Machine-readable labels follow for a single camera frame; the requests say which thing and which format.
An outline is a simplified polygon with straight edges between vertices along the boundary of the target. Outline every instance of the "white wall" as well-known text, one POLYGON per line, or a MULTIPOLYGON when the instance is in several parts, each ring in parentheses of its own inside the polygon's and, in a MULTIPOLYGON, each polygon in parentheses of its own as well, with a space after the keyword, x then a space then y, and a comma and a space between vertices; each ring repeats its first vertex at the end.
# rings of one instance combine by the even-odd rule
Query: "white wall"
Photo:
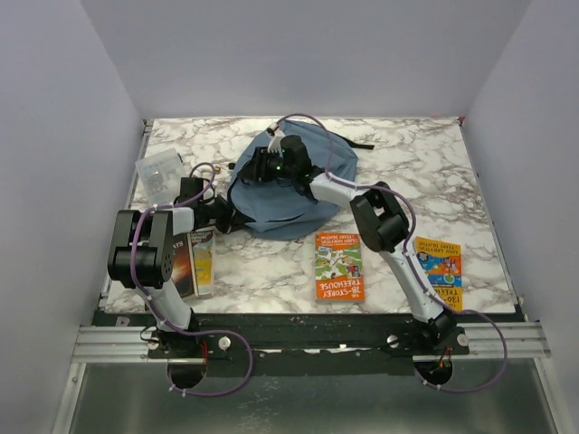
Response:
POLYGON ((76 0, 2 2, 0 430, 49 432, 142 122, 76 0))
POLYGON ((528 0, 81 0, 149 118, 464 115, 528 0))
POLYGON ((466 120, 526 311, 540 318, 579 428, 579 3, 534 0, 466 120))

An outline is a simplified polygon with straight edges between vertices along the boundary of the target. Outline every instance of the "clear plastic container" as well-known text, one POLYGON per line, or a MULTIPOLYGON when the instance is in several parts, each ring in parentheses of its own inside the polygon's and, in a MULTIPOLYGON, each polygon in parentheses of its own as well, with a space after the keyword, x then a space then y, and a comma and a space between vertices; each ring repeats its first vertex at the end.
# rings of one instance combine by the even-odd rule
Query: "clear plastic container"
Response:
POLYGON ((185 168, 174 149, 159 152, 135 163, 148 202, 151 205, 171 203, 179 195, 181 178, 186 176, 185 168))

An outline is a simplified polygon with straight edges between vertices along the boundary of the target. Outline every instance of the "marble tabletop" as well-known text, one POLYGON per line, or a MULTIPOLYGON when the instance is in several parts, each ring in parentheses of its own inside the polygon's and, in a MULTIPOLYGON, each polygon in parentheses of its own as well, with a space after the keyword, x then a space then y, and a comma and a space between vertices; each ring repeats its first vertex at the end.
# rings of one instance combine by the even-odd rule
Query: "marble tabletop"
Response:
MULTIPOLYGON (((222 168, 217 193, 229 183, 227 164, 276 118, 180 118, 155 121, 146 156, 175 148, 185 167, 209 161, 222 168)), ((498 258, 460 127, 455 118, 324 119, 328 129, 357 143, 356 181, 383 180, 405 195, 417 213, 416 234, 458 243, 463 260, 463 308, 514 312, 516 298, 498 258)), ((133 209, 147 200, 138 183, 133 209)), ((340 211, 321 231, 357 232, 340 211)), ((217 234, 214 296, 186 301, 199 313, 407 313, 408 303, 384 261, 363 246, 366 284, 361 304, 319 303, 315 298, 313 234, 296 241, 266 241, 237 231, 217 234)), ((144 312, 135 290, 112 282, 105 310, 144 312)))

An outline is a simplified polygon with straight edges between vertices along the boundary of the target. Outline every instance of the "gray fabric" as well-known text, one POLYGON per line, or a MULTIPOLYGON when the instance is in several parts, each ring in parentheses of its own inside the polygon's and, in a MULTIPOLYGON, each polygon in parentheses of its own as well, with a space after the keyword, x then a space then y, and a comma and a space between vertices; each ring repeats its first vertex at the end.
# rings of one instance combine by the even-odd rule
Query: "gray fabric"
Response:
MULTIPOLYGON (((326 133, 320 127, 305 122, 286 121, 281 129, 286 136, 300 136, 312 164, 326 167, 329 143, 326 133)), ((332 138, 334 154, 329 169, 353 181, 356 177, 356 153, 343 138, 336 135, 332 135, 332 138)), ((235 182, 239 170, 252 158, 255 147, 267 146, 269 143, 267 133, 262 132, 245 149, 232 173, 230 200, 238 211, 255 220, 247 223, 255 236, 269 240, 296 240, 319 229, 336 214, 338 207, 299 195, 288 180, 250 184, 235 182)))

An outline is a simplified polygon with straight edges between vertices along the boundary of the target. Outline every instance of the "book cover illustration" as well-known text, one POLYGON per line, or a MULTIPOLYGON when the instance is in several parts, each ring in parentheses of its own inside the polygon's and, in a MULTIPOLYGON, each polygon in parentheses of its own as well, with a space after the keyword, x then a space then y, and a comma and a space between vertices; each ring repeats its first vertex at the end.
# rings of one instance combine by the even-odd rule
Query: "book cover illustration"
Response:
POLYGON ((357 233, 316 233, 316 298, 363 302, 362 251, 357 233))
POLYGON ((438 295, 453 309, 462 310, 460 244, 416 237, 416 255, 438 295))
POLYGON ((214 231, 195 231, 188 234, 199 297, 211 296, 214 290, 214 231))
POLYGON ((195 293, 195 274, 192 272, 192 257, 186 233, 173 237, 173 272, 171 279, 175 282, 177 292, 183 297, 195 293))

